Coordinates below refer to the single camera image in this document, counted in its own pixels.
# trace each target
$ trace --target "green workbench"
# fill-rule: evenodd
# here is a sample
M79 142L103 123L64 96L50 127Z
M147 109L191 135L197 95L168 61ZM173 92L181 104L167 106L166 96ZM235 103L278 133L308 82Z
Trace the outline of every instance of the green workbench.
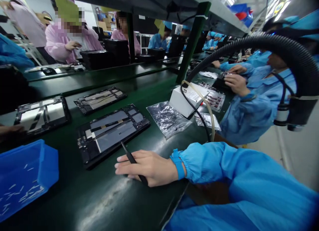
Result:
M206 53L195 54L193 59L203 59L206 56ZM37 91L38 100L47 99L59 94L70 96L79 92L161 72L169 67L176 66L176 64L180 64L183 57L173 59L177 63L171 65L165 65L162 61L157 61L154 63L137 63L102 70L50 75L29 81L29 86Z
M184 179L149 188L139 181L115 175L116 158L125 154L122 148L93 170L86 171L77 147L75 129L133 103L150 120L151 126L127 143L129 151L152 150L168 158L175 148L184 150L193 142L205 143L205 130L196 125L194 117L185 131L166 140L146 110L147 106L170 99L176 77L164 70L113 84L128 97L86 117L73 100L104 87L66 97L72 123L39 137L58 150L59 181L46 194L3 221L0 230L161 230L178 205L188 181ZM197 75L194 81L212 83L213 79ZM219 121L231 99L232 96L227 95L222 111L215 113ZM3 115L0 123L9 125L8 120L13 123L14 117L14 112Z

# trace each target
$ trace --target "white floor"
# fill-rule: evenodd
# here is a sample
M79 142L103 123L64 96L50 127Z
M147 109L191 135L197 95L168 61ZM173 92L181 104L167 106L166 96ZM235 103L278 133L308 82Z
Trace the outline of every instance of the white floor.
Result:
M279 140L276 133L276 127L272 126L258 141L247 144L248 149L261 151L282 165Z

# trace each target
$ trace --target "cable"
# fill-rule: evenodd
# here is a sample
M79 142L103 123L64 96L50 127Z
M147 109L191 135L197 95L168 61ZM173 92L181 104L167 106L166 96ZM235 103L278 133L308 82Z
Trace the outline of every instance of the cable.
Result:
M214 116L213 116L212 108L210 107L208 101L202 96L202 94L201 94L191 83L189 83L188 81L185 81L185 80L182 81L182 84L183 84L183 83L186 83L187 85L189 85L189 86L200 96L200 98L202 98L203 102L205 102L205 104L206 104L206 106L207 106L207 109L208 109L208 112L209 112L209 114L210 114L210 118L211 118L211 120L212 120L212 136L211 136L211 138L209 137L208 128L207 128L207 126L206 126L206 124L205 124L205 121L204 121L203 117L200 115L200 113L198 112L198 110L193 106L193 104L191 104L191 102L190 102L190 101L187 99L187 97L185 96L185 94L184 94L184 92L183 92L183 90L182 90L182 85L180 86L180 90L181 90L183 96L185 97L185 99L187 100L187 102L192 106L192 108L196 111L196 113L198 114L199 118L200 118L201 121L203 122L204 127L205 127L205 129L206 129L206 134L207 134L207 136L208 136L208 141L209 141L209 138L210 138L211 142L213 142L213 141L214 141L214 138L215 138L215 122L214 122Z
M197 16L196 14L193 15L193 16L190 16L190 17L186 18L185 20L183 20L180 24L183 24L184 22L186 22L186 21L188 21L189 19L192 19L192 18L194 18L194 17L196 17L196 16Z
M210 139L210 135L209 135L209 131L208 131L208 127L202 117L202 115L198 112L198 110L196 109L195 106L193 106L193 104L187 99L186 95L184 94L183 90L182 90L182 86L180 86L180 92L182 93L182 95L184 96L184 98L186 99L186 101L190 104L190 106L196 111L196 113L198 114L200 120L202 121L202 123L204 124L205 127L205 131L206 131L206 135L207 135L207 140L209 141Z
M285 96L286 96L286 89L288 89L288 91L290 92L290 95L295 96L295 93L293 92L293 90L290 88L290 86L288 86L285 82L285 80L281 77L281 75L272 72L272 74L282 83L283 86L283 91L282 91L282 96L281 96L281 100L280 100L280 104L284 104L285 103Z
M192 70L186 80L191 82L198 72L219 57L247 47L265 49L275 53L283 59L290 68L296 81L297 92L295 97L314 97L319 95L319 68L312 55L298 42L278 35L250 36L233 41L232 43L215 50L211 55L205 58ZM287 119L288 129L294 130L296 125L302 126L307 124L316 102L316 99L290 99L289 115Z

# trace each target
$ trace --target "blue wrist strap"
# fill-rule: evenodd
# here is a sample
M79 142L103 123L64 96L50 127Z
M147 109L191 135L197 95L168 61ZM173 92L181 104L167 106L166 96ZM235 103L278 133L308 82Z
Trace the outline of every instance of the blue wrist strap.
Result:
M179 158L178 149L173 150L173 153L170 156L170 159L173 161L173 163L176 166L177 173L178 173L178 180L185 178L185 173L184 173L182 161Z

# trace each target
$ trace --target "shelf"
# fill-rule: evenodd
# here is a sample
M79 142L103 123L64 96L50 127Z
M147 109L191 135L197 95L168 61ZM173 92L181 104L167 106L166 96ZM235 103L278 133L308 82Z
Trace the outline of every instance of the shelf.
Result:
M209 12L209 19L206 20L205 29L213 27L214 31L234 37L242 37L248 28L224 5L220 0L78 0L114 8L125 12L133 12L150 18L166 20L166 7L174 1L177 5L197 8L200 2L209 1L212 3ZM180 20L184 20L195 12L182 12ZM169 21L179 23L176 13L171 13ZM188 20L185 25L191 26L194 19Z

